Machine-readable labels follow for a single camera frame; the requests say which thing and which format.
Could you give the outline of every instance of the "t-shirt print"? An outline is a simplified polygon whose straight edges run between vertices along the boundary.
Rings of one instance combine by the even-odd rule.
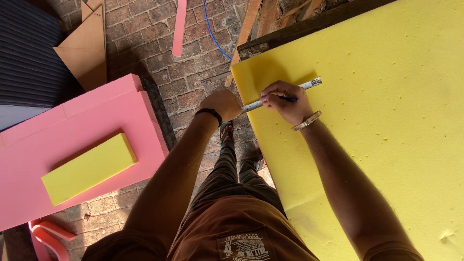
[[[277,260],[264,227],[239,234],[218,236],[218,251],[222,261]]]

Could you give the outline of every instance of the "yellow foam block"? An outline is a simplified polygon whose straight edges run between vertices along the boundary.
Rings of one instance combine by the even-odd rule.
[[[282,79],[391,203],[428,261],[464,253],[464,1],[398,0],[232,67],[244,104]],[[304,139],[248,113],[291,224],[321,260],[357,260]]]
[[[120,133],[42,177],[54,206],[90,189],[137,163]]]

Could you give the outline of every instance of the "black wristband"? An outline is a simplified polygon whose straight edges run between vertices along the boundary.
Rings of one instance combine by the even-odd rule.
[[[219,127],[222,125],[222,117],[219,115],[219,113],[216,112],[215,109],[201,109],[201,110],[197,111],[197,113],[195,113],[195,115],[197,115],[199,113],[202,113],[202,112],[209,112],[209,113],[213,114],[218,119]]]

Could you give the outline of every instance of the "bracelet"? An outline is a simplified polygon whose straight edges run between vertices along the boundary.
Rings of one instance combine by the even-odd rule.
[[[202,112],[208,112],[208,113],[213,114],[218,119],[219,127],[222,125],[222,117],[219,115],[219,113],[216,112],[215,109],[206,109],[206,108],[201,109],[201,110],[197,111],[197,113],[195,113],[195,115],[197,115],[199,113],[202,113]]]
[[[315,114],[313,114],[313,116],[309,117],[309,119],[303,121],[302,123],[298,124],[297,126],[294,126],[293,128],[291,128],[293,131],[299,131],[301,130],[302,128],[308,126],[309,124],[311,124],[313,121],[315,121],[317,118],[319,118],[319,116],[322,115],[322,112],[321,111],[317,111]]]

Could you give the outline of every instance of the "man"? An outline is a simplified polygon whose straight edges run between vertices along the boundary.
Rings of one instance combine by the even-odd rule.
[[[292,125],[314,114],[302,87],[277,81],[261,94],[263,105],[277,109]],[[277,95],[299,101],[288,102]],[[237,177],[229,123],[222,125],[214,170],[187,210],[206,144],[218,122],[236,118],[241,105],[229,90],[203,100],[199,113],[136,201],[124,229],[88,247],[83,260],[318,260],[288,222],[275,189],[257,175],[262,159],[246,161]],[[388,202],[324,123],[317,119],[300,133],[359,258],[422,261]]]

